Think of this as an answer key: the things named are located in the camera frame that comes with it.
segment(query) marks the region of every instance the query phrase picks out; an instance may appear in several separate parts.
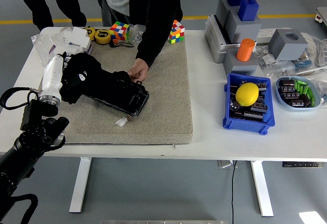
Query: table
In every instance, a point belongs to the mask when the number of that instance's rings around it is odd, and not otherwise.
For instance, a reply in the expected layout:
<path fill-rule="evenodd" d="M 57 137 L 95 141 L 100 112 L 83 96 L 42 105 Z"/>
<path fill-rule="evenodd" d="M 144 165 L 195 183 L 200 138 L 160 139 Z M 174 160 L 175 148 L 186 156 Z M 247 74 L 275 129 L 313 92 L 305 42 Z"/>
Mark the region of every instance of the table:
<path fill-rule="evenodd" d="M 188 59 L 193 138 L 187 145 L 67 145 L 48 152 L 47 156 L 81 157 L 80 170 L 74 194 L 81 208 L 92 157 L 244 160 L 251 161 L 261 213 L 273 216 L 269 193 L 264 178 L 262 161 L 327 161 L 327 134 L 323 121 L 327 109 L 310 112 L 290 112 L 273 91 L 273 109 L 276 125 L 266 136 L 258 133 L 226 130 L 222 127 L 225 114 L 224 85 L 227 82 L 223 64 L 214 62 L 204 31 L 185 32 Z M 43 67 L 33 48 L 15 86 L 38 87 Z M 26 94 L 16 94 L 17 103 L 24 102 Z M 0 154 L 7 152 L 20 135 L 22 109 L 2 110 L 0 114 Z"/>

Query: gray floor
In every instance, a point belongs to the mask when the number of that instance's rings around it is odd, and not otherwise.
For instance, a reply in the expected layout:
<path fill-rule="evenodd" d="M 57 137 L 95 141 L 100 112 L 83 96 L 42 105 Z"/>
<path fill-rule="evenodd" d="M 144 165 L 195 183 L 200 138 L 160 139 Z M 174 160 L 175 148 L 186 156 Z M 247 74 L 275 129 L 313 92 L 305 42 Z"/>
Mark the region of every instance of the gray floor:
<path fill-rule="evenodd" d="M 46 0 L 54 19 L 66 17 L 55 0 Z M 100 18 L 96 0 L 79 0 L 87 18 Z M 257 0 L 259 15 L 315 14 L 327 0 Z M 22 0 L 0 0 L 0 22 L 30 20 Z M 185 16 L 214 14 L 218 0 L 181 0 Z M 313 18 L 262 19 L 262 28 L 290 27 L 327 38 L 327 27 Z M 100 22 L 88 22 L 100 26 Z M 204 30 L 205 20 L 183 20 L 188 30 Z M 55 26 L 70 26 L 56 23 Z M 0 24 L 0 94 L 12 87 L 28 57 L 32 24 Z M 264 162 L 274 217 L 261 217 L 249 162 L 238 162 L 235 172 L 235 223 L 303 223 L 299 212 L 317 211 L 327 221 L 327 175 L 322 169 L 282 168 Z M 232 170 L 216 161 L 93 159 L 82 213 L 70 214 L 69 205 L 79 158 L 42 157 L 29 179 L 14 195 L 34 193 L 39 206 L 31 223 L 100 223 L 104 219 L 228 220 L 231 223 Z M 19 223 L 28 203 L 18 203 L 3 223 Z"/>

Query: yellow floor line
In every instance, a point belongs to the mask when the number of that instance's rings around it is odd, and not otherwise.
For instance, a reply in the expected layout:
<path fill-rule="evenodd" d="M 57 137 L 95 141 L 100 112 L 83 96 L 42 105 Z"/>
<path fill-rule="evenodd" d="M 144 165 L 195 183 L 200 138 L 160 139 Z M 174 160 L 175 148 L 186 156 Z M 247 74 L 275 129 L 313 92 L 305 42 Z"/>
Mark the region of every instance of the yellow floor line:
<path fill-rule="evenodd" d="M 259 18 L 314 18 L 316 14 L 285 14 L 285 15 L 258 15 Z M 208 16 L 184 16 L 183 20 L 206 20 Z M 101 18 L 88 18 L 88 22 L 101 22 Z M 53 22 L 71 22 L 70 19 L 54 19 Z M 32 20 L 7 20 L 0 21 L 0 25 L 4 24 L 30 24 L 33 23 Z"/>

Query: orange cylinder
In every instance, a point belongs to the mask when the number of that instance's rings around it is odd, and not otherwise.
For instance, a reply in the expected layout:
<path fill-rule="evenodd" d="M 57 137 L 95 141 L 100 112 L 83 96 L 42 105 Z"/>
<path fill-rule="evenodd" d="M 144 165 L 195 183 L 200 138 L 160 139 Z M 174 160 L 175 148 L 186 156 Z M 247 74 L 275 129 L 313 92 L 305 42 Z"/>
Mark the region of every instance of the orange cylinder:
<path fill-rule="evenodd" d="M 254 46 L 255 42 L 252 39 L 243 39 L 236 58 L 241 62 L 247 62 L 251 57 Z"/>

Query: rubik's cube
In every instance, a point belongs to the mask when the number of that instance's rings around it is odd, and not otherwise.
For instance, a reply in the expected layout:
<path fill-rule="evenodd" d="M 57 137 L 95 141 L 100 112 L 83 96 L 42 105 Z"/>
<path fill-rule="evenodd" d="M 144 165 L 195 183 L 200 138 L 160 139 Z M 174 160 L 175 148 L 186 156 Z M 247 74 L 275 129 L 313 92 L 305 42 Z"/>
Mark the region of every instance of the rubik's cube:
<path fill-rule="evenodd" d="M 109 34 L 114 44 L 119 43 L 120 40 L 128 40 L 129 25 L 116 21 L 109 29 Z"/>
<path fill-rule="evenodd" d="M 184 39 L 184 32 L 185 27 L 177 20 L 174 20 L 174 24 L 172 26 L 172 30 L 170 31 L 168 41 L 171 44 L 182 41 Z"/>

